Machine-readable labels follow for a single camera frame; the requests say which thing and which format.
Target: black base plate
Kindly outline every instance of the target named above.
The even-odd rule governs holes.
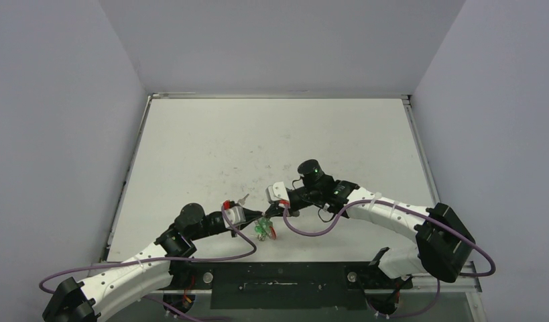
[[[392,291],[398,283],[370,262],[193,262],[172,269],[175,278],[170,288],[183,289],[185,281],[195,276],[193,290],[212,289],[212,309],[365,310],[361,288]],[[203,282],[205,272],[213,274],[210,284]],[[347,280],[350,272],[358,274],[356,282]],[[412,288],[412,283],[404,288]]]

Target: red part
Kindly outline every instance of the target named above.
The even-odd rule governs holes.
[[[270,226],[270,232],[272,233],[272,239],[276,239],[276,230],[274,230],[274,227]]]

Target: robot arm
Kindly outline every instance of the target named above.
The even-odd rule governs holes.
[[[262,217],[262,212],[243,208],[241,203],[224,204],[225,216],[240,229]],[[157,258],[187,260],[196,251],[194,240],[228,231],[230,225],[221,211],[205,215],[199,204],[188,204],[154,243],[123,262],[137,264],[112,268],[79,282],[73,277],[64,280],[57,286],[42,317],[46,322],[106,321],[141,297],[169,286],[175,277],[173,272],[182,271],[180,266],[184,262]]]
[[[334,180],[323,172],[316,160],[303,162],[298,173],[303,183],[298,189],[286,189],[283,182],[267,188],[267,199],[271,203],[266,212],[268,216],[281,215],[284,207],[298,211],[313,205],[334,214],[349,207],[343,217],[369,221],[415,243],[410,248],[386,249],[374,259],[389,278],[427,272],[445,282],[457,279],[472,248],[451,233],[410,214],[436,219],[475,242],[449,206],[438,203],[431,209],[385,198],[355,183]]]
[[[383,248],[371,262],[371,266],[377,265],[388,278],[428,272],[445,282],[456,280],[472,249],[439,227],[407,212],[410,209],[433,217],[473,241],[450,207],[439,203],[429,209],[384,198],[380,193],[372,193],[355,183],[334,180],[323,173],[315,160],[302,163],[298,172],[304,186],[287,189],[283,182],[277,182],[267,188],[271,205],[265,213],[243,208],[242,201],[226,202],[224,217],[220,211],[205,215],[203,208],[196,203],[186,205],[154,243],[125,261],[138,264],[113,268],[79,282],[73,278],[61,282],[42,315],[44,320],[106,321],[133,301],[169,286],[177,277],[174,272],[181,272],[185,264],[144,260],[164,256],[187,260],[196,251],[194,240],[228,231],[235,235],[225,217],[242,229],[262,217],[280,216],[286,207],[291,213],[315,206],[337,214],[348,206],[343,217],[370,221],[415,243],[414,247],[402,250]],[[359,201],[371,202],[357,204]]]

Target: white wall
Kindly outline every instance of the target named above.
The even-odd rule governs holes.
[[[145,100],[96,0],[0,0],[0,321],[98,260]]]
[[[549,321],[549,0],[466,1],[412,103],[440,198],[499,264],[490,321]]]
[[[101,0],[150,92],[412,93],[464,0]]]

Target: table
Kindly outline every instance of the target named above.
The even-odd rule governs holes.
[[[327,174],[383,196],[432,205],[419,151],[401,99],[153,99],[110,238],[108,261],[122,261],[153,242],[187,203],[206,212],[247,193],[246,208],[266,210],[265,189],[290,186],[298,165],[319,160]],[[292,218],[298,229],[327,226],[317,209]],[[278,238],[258,242],[243,261],[363,261],[385,246],[410,241],[372,223],[340,220],[316,238],[273,220]],[[252,233],[252,226],[243,230]],[[229,234],[195,242],[196,257],[241,254]]]

